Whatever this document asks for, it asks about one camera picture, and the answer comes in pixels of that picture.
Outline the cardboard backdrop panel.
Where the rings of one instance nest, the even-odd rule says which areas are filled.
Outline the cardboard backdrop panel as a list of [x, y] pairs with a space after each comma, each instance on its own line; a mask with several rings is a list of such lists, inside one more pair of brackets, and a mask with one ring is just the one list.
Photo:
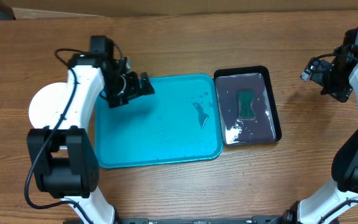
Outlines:
[[358, 0], [6, 0], [8, 6], [99, 16], [358, 10]]

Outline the black water tray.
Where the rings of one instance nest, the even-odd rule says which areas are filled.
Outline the black water tray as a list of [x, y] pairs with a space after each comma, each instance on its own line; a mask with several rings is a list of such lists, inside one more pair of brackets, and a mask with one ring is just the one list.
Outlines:
[[[277, 142], [282, 138], [269, 70], [265, 66], [216, 70], [214, 84], [227, 146]], [[252, 90], [254, 119], [239, 117], [238, 92]]]

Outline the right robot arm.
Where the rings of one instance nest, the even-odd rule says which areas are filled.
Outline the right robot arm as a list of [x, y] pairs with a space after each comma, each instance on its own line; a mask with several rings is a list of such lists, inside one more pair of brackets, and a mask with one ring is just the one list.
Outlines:
[[[352, 90], [358, 108], [358, 45], [344, 44], [331, 56], [331, 63], [324, 55], [310, 60], [303, 80], [313, 80], [323, 87], [323, 94], [345, 96]], [[336, 153], [331, 178], [312, 196], [295, 202], [272, 223], [336, 223], [337, 218], [358, 205], [358, 129]]]

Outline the teal plastic tray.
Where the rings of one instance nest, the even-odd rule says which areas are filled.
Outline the teal plastic tray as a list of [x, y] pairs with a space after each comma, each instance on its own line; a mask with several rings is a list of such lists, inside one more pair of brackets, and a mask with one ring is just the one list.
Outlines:
[[223, 150], [213, 79], [151, 78], [153, 95], [109, 108], [96, 101], [94, 151], [101, 167], [152, 166], [217, 158]]

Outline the green sponge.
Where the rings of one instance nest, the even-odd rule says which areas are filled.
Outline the green sponge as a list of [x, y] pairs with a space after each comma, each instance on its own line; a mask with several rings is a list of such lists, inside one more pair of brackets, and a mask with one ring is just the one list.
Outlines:
[[255, 112], [252, 109], [254, 100], [254, 92], [252, 90], [239, 90], [238, 104], [239, 104], [239, 117], [241, 119], [254, 119]]

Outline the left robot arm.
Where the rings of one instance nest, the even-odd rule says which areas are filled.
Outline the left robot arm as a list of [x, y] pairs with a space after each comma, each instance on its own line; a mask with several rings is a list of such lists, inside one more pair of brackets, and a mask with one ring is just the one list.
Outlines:
[[99, 163], [88, 137], [93, 107], [104, 92], [110, 108], [155, 90], [147, 73], [132, 72], [128, 58], [74, 50], [57, 118], [27, 135], [31, 167], [24, 185], [27, 204], [37, 210], [69, 205], [82, 223], [120, 223], [98, 187]]

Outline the white round plate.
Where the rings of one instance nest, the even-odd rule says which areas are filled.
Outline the white round plate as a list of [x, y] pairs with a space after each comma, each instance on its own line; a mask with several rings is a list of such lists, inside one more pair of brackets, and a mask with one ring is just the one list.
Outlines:
[[70, 96], [67, 84], [52, 83], [39, 90], [29, 105], [29, 119], [35, 129], [53, 129], [60, 119]]

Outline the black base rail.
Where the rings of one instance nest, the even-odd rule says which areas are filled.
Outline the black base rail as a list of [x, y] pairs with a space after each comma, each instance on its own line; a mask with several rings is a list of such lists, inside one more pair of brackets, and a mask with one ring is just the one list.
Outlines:
[[280, 224], [296, 223], [283, 216], [253, 216], [252, 218], [198, 218], [198, 219], [147, 219], [147, 218], [119, 218], [113, 223], [121, 224]]

